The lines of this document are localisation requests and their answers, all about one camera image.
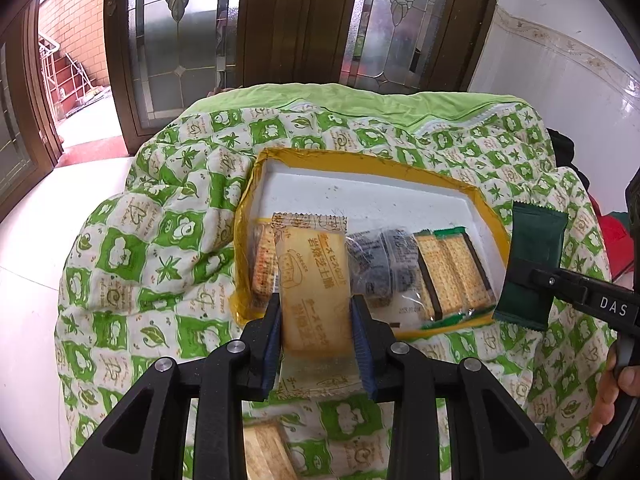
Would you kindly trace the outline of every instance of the red door threshold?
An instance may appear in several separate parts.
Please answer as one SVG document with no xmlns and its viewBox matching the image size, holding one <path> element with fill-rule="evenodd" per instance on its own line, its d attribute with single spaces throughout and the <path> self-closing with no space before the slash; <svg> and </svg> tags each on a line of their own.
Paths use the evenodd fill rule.
<svg viewBox="0 0 640 480">
<path fill-rule="evenodd" d="M 65 148 L 65 153 L 60 157 L 56 168 L 80 164 L 81 162 L 91 162 L 92 160 L 119 158 L 121 156 L 129 156 L 122 136 L 92 140 L 91 142 L 84 142 Z"/>
</svg>

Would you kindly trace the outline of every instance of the metal bolt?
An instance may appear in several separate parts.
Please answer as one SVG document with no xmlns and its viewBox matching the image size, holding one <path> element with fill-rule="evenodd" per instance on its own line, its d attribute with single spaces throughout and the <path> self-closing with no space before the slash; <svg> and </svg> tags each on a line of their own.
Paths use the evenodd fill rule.
<svg viewBox="0 0 640 480">
<path fill-rule="evenodd" d="M 168 357 L 161 357 L 158 359 L 158 361 L 154 363 L 154 368 L 159 372 L 165 372 L 169 368 L 171 368 L 173 365 L 174 365 L 174 362 L 171 361 L 171 359 L 169 359 Z"/>
<path fill-rule="evenodd" d="M 245 348 L 246 345 L 239 339 L 229 341 L 229 343 L 226 345 L 227 351 L 231 352 L 232 354 L 239 354 L 240 352 L 244 352 Z"/>
<path fill-rule="evenodd" d="M 404 355 L 409 353 L 409 345 L 407 343 L 403 343 L 402 341 L 396 341 L 391 345 L 391 351 L 394 354 Z"/>
<path fill-rule="evenodd" d="M 470 357 L 469 359 L 465 359 L 465 368 L 470 372 L 479 372 L 480 368 L 482 368 L 482 363 L 478 361 L 478 359 Z"/>
</svg>

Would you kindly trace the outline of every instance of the green and white quilt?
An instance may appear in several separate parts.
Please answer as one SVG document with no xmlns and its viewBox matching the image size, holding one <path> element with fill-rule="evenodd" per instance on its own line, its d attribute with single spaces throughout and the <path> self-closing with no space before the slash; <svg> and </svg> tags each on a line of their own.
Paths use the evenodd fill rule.
<svg viewBox="0 0 640 480">
<path fill-rule="evenodd" d="M 155 359 L 201 358 L 241 333 L 228 300 L 234 211 L 257 153 L 270 146 L 366 153 L 450 175 L 479 187 L 508 232 L 513 201 L 566 211 L 563 266 L 610 277 L 584 188 L 572 170 L 556 168 L 542 119 L 520 99 L 299 84 L 207 98 L 140 148 L 123 193 L 89 216 L 66 260 L 55 341 L 73 453 Z M 441 360 L 480 358 L 530 418 L 545 423 L 546 438 L 578 477 L 613 337 L 556 302 L 545 334 L 496 322 L 411 343 Z M 365 394 L 280 399 L 272 392 L 267 402 L 245 403 L 244 412 L 247 420 L 280 419 L 300 476 L 385 478 L 392 405 Z M 441 478 L 450 478 L 443 401 L 439 417 Z"/>
</svg>

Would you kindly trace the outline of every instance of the orange brick wall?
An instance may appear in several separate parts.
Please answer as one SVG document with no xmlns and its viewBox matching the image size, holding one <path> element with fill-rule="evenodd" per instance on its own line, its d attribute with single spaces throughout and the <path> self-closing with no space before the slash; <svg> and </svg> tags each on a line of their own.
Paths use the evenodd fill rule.
<svg viewBox="0 0 640 480">
<path fill-rule="evenodd" d="M 103 0 L 45 0 L 40 5 L 38 30 L 80 60 L 92 83 L 109 84 L 102 27 Z"/>
</svg>

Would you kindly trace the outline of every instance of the staircase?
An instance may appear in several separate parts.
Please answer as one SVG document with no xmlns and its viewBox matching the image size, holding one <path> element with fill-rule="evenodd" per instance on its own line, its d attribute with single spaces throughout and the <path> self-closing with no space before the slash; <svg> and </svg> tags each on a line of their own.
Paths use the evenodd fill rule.
<svg viewBox="0 0 640 480">
<path fill-rule="evenodd" d="M 60 50 L 60 44 L 38 32 L 40 61 L 47 101 L 55 120 L 82 104 L 82 98 L 94 88 L 82 63 Z"/>
</svg>

